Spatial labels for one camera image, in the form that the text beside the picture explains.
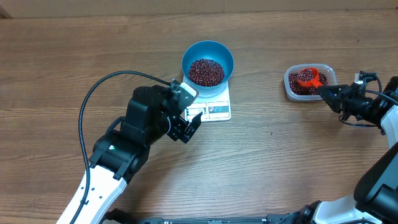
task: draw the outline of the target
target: orange measuring cup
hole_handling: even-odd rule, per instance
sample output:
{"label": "orange measuring cup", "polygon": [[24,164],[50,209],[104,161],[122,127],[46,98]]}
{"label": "orange measuring cup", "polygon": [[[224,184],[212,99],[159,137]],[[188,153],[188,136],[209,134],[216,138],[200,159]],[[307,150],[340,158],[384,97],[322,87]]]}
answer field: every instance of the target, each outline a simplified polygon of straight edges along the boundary
{"label": "orange measuring cup", "polygon": [[299,72],[299,74],[300,74],[301,72],[303,72],[304,70],[306,70],[306,69],[309,69],[309,70],[312,71],[312,73],[314,74],[313,79],[311,79],[310,81],[307,81],[307,82],[302,82],[302,81],[300,81],[300,80],[297,78],[297,83],[298,83],[300,86],[302,86],[302,87],[311,87],[311,86],[315,86],[315,88],[318,88],[318,87],[320,87],[320,86],[323,86],[323,84],[320,83],[320,81],[319,81],[318,69],[316,69],[316,68],[304,68],[303,70],[301,70],[301,71]]}

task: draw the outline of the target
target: blue bowl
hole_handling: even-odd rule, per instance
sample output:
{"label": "blue bowl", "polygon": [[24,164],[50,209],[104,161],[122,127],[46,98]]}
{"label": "blue bowl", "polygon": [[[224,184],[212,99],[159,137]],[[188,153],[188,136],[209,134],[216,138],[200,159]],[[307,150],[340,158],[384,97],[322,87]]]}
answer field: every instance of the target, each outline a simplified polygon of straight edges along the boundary
{"label": "blue bowl", "polygon": [[[191,64],[194,61],[203,58],[215,60],[224,68],[225,77],[219,85],[210,87],[200,86],[189,80],[188,71],[191,67]],[[226,87],[226,82],[231,77],[233,70],[234,58],[231,52],[223,44],[212,40],[205,40],[195,43],[188,48],[182,57],[182,72],[184,73],[184,81],[199,91],[199,97],[212,97],[221,93],[224,90],[223,87]]]}

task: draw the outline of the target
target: white digital scale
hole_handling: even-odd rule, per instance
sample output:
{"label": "white digital scale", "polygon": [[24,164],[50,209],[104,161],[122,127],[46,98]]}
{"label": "white digital scale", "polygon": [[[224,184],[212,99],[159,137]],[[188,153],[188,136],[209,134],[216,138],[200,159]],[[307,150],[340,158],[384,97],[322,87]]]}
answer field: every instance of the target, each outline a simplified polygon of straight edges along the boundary
{"label": "white digital scale", "polygon": [[191,122],[193,117],[203,112],[202,122],[229,121],[231,119],[231,102],[229,100],[228,82],[220,88],[224,88],[224,90],[212,97],[201,97],[201,93],[199,93],[198,98],[192,105],[185,109],[185,119]]}

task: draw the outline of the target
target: red bean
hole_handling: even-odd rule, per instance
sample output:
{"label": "red bean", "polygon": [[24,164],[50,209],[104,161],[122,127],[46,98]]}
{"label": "red bean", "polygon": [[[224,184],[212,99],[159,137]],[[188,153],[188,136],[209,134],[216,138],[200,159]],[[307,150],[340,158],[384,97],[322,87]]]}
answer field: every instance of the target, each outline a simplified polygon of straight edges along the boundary
{"label": "red bean", "polygon": [[223,82],[224,68],[211,59],[199,59],[192,63],[189,71],[189,79],[200,86],[216,86]]}
{"label": "red bean", "polygon": [[[298,73],[290,73],[289,74],[289,86],[290,86],[290,89],[292,90],[292,92],[294,92],[297,95],[317,95],[317,89],[314,86],[302,87],[299,85],[299,83],[297,83],[298,75],[299,75]],[[323,73],[319,73],[318,75],[319,75],[319,82],[322,83],[323,85],[327,85],[328,78],[326,77],[326,75]]]}

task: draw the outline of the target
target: bowl rim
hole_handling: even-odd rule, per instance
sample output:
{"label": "bowl rim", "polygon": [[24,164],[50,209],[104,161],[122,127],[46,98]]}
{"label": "bowl rim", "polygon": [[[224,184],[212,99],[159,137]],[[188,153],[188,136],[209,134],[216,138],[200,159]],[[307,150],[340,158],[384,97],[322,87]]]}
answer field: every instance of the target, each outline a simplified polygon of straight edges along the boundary
{"label": "bowl rim", "polygon": [[[187,74],[185,74],[184,69],[183,69],[182,63],[183,63],[183,61],[184,61],[185,54],[187,54],[187,52],[189,51],[189,49],[191,49],[194,45],[200,44],[200,43],[203,43],[203,42],[213,42],[213,43],[216,43],[216,44],[220,44],[221,46],[223,46],[223,47],[229,52],[230,56],[232,57],[232,70],[231,70],[231,75],[230,75],[229,78],[226,79],[224,82],[221,82],[220,84],[215,85],[215,86],[201,86],[201,85],[198,85],[198,84],[194,83],[191,79],[189,79],[189,76],[188,76]],[[196,43],[192,44],[192,45],[185,51],[185,53],[184,53],[184,55],[182,56],[182,59],[181,59],[181,70],[182,70],[182,73],[184,74],[184,76],[187,77],[187,79],[188,79],[192,84],[194,84],[194,85],[196,85],[196,86],[199,86],[200,88],[217,88],[217,87],[220,87],[222,84],[226,83],[226,82],[231,78],[232,73],[234,72],[234,69],[235,69],[235,59],[234,59],[234,55],[231,53],[231,51],[229,50],[229,48],[227,48],[224,44],[222,44],[222,43],[220,43],[220,42],[217,42],[217,41],[214,41],[214,40],[203,40],[203,41],[199,41],[199,42],[196,42]]]}

